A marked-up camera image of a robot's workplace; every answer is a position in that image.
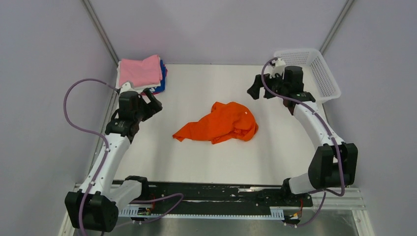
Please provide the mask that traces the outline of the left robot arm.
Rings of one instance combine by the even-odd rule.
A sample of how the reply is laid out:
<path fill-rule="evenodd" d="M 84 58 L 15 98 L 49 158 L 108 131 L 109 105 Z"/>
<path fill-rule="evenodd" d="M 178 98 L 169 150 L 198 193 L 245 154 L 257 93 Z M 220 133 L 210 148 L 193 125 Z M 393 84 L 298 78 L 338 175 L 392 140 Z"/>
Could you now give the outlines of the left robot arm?
<path fill-rule="evenodd" d="M 64 203 L 74 228 L 111 232 L 118 214 L 133 200 L 150 199 L 146 177 L 128 176 L 117 189 L 111 189 L 119 164 L 139 131 L 140 122 L 162 110 L 162 104 L 147 88 L 119 95 L 119 108 L 106 125 L 103 147 L 85 181 L 76 192 L 68 192 Z"/>

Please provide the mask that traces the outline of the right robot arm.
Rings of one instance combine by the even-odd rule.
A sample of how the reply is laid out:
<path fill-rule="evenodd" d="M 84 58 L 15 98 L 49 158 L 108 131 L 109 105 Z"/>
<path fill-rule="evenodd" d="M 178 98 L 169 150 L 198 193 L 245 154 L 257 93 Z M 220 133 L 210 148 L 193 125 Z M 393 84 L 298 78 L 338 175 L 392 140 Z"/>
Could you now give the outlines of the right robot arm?
<path fill-rule="evenodd" d="M 355 181 L 358 148 L 340 138 L 319 114 L 314 96 L 304 90 L 303 69 L 300 66 L 286 66 L 282 73 L 258 74 L 247 93 L 259 99 L 261 88 L 264 98 L 279 97 L 283 105 L 303 126 L 313 146 L 315 154 L 305 174 L 284 180 L 281 199 L 287 205 L 294 205 L 301 194 L 320 190 L 344 189 Z"/>

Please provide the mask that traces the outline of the orange t-shirt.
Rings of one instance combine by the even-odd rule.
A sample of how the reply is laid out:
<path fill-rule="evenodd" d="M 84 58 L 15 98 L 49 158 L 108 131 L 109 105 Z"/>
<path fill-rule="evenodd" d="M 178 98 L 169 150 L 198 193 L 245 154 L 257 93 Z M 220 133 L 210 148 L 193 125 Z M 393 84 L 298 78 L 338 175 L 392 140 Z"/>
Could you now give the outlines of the orange t-shirt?
<path fill-rule="evenodd" d="M 187 123 L 173 134 L 173 138 L 180 142 L 185 139 L 210 141 L 213 145 L 230 139 L 247 142 L 258 130 L 254 115 L 244 105 L 237 102 L 215 102 L 209 114 L 199 121 Z"/>

